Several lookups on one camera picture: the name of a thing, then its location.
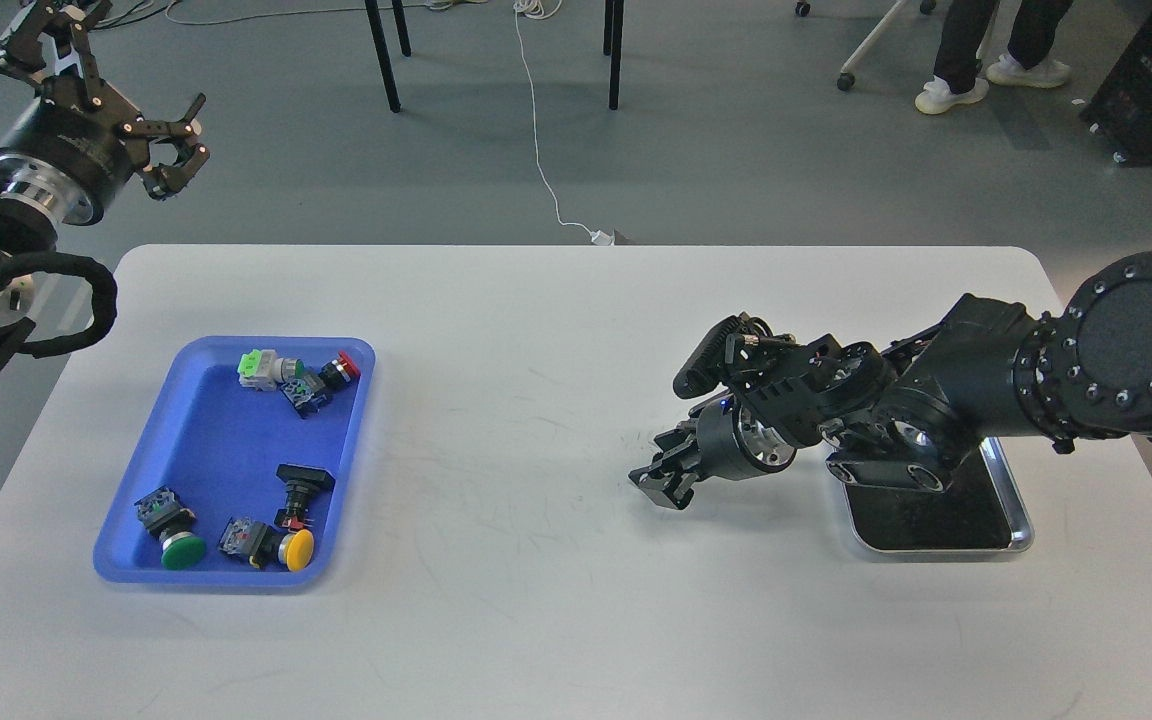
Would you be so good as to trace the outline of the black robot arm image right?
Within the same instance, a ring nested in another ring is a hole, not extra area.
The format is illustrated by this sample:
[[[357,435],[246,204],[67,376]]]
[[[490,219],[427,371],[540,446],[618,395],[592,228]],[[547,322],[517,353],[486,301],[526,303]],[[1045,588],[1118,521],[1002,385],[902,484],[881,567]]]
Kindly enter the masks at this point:
[[[685,509],[695,483],[776,473],[820,442],[847,486],[937,495],[988,437],[1043,435],[1058,454],[1079,438],[1152,442],[1152,251],[1089,276],[1060,314],[965,293],[882,350],[727,316],[672,387],[696,406],[628,473],[667,509]]]

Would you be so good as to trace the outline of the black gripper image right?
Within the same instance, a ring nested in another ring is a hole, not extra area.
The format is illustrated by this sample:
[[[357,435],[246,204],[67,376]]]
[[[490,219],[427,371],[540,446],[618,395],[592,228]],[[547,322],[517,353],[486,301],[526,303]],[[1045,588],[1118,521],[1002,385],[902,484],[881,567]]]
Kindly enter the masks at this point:
[[[628,482],[664,509],[685,510],[695,484],[710,477],[745,480],[791,465],[797,448],[776,429],[755,419],[736,397],[708,397],[691,409],[694,425],[677,425],[654,437],[652,464],[628,473]]]

